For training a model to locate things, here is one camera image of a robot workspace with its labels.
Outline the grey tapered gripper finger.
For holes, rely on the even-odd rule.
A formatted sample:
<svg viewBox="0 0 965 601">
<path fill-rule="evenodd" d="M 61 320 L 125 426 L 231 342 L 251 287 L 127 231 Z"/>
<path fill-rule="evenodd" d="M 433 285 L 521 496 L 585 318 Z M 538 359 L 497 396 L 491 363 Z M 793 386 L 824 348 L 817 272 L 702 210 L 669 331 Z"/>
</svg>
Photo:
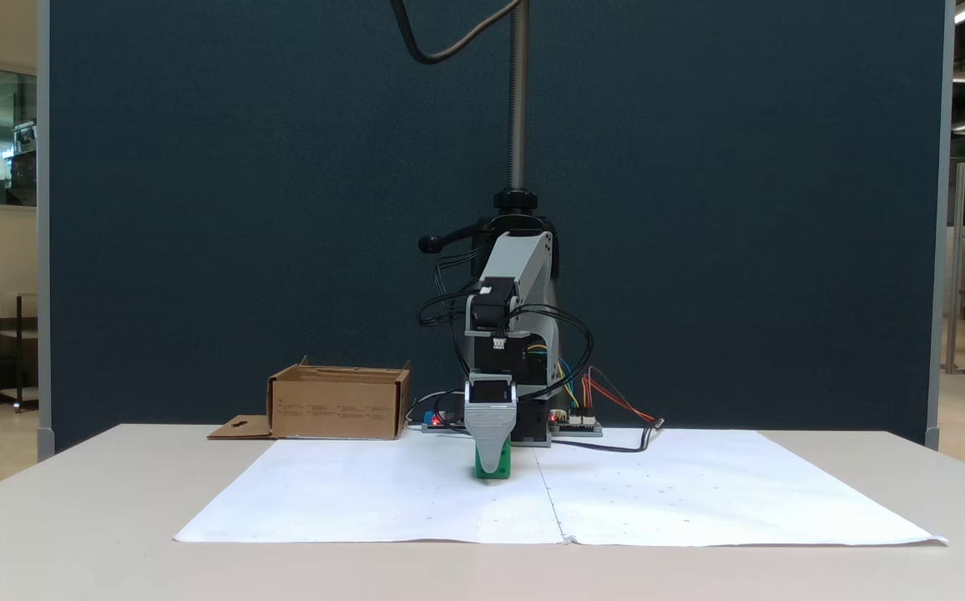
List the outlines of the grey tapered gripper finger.
<svg viewBox="0 0 965 601">
<path fill-rule="evenodd" d="M 466 406 L 466 429 L 475 442 L 476 477 L 512 476 L 512 430 L 517 406 Z"/>
</svg>

